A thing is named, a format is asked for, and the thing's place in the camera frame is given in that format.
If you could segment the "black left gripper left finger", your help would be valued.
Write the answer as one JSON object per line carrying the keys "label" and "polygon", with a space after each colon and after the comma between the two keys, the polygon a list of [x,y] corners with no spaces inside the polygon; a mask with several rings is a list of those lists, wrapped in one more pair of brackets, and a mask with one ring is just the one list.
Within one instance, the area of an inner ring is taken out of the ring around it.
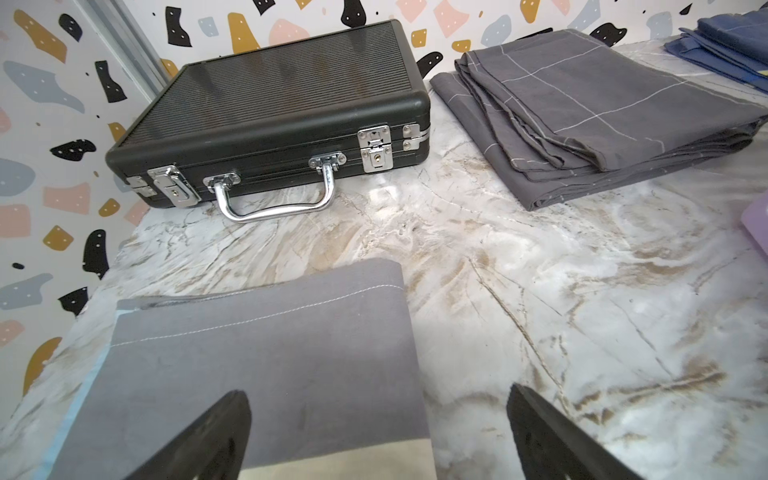
{"label": "black left gripper left finger", "polygon": [[231,390],[127,478],[236,479],[251,420],[246,393]]}

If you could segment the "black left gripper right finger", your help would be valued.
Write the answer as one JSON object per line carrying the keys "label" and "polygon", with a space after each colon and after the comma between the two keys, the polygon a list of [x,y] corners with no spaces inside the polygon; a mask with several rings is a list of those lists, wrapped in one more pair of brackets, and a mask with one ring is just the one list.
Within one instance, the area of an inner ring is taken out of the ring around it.
{"label": "black left gripper right finger", "polygon": [[506,413],[527,479],[640,480],[535,390],[513,384]]}

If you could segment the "grey cream tan pillowcase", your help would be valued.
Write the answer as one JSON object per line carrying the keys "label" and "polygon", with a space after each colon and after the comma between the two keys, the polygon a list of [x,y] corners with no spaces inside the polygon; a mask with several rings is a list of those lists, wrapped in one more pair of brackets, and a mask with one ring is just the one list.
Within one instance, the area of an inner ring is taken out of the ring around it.
{"label": "grey cream tan pillowcase", "polygon": [[107,348],[38,470],[122,479],[217,401],[244,479],[432,479],[402,268],[117,303]]}

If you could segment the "blue yellow-striped pillowcase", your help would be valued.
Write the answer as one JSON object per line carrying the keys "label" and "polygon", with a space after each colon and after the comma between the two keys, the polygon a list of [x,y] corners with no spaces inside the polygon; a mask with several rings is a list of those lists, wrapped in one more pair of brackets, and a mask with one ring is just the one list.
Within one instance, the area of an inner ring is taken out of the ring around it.
{"label": "blue yellow-striped pillowcase", "polygon": [[671,55],[767,92],[767,8],[698,20],[664,45]]}

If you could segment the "lilac perforated plastic basket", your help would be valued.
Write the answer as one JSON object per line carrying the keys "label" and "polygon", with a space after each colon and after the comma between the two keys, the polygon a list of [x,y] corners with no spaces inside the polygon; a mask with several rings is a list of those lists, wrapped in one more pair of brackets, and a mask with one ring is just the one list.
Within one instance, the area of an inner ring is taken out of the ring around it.
{"label": "lilac perforated plastic basket", "polygon": [[762,252],[768,254],[768,192],[752,202],[742,213],[741,222]]}

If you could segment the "dark grey checked folded sheet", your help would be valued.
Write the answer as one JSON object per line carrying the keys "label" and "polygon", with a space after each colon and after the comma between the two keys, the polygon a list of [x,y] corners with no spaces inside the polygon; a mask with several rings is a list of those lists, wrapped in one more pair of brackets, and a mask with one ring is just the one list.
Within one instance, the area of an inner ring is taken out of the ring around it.
{"label": "dark grey checked folded sheet", "polygon": [[466,52],[431,86],[529,211],[738,153],[767,121],[575,30]]}

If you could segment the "black hard carrying case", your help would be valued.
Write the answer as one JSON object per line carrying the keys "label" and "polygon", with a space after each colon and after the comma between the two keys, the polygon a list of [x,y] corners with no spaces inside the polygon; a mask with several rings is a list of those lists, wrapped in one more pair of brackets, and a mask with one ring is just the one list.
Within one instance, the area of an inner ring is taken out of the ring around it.
{"label": "black hard carrying case", "polygon": [[429,155],[430,99],[388,20],[184,66],[107,152],[153,208],[237,223],[327,208],[339,178]]}

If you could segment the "left aluminium corner post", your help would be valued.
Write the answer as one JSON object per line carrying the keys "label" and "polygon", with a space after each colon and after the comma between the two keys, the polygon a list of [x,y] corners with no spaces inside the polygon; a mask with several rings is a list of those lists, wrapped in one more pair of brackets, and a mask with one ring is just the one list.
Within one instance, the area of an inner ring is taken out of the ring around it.
{"label": "left aluminium corner post", "polygon": [[75,4],[138,90],[152,101],[167,86],[171,76],[127,3],[121,0],[76,0]]}

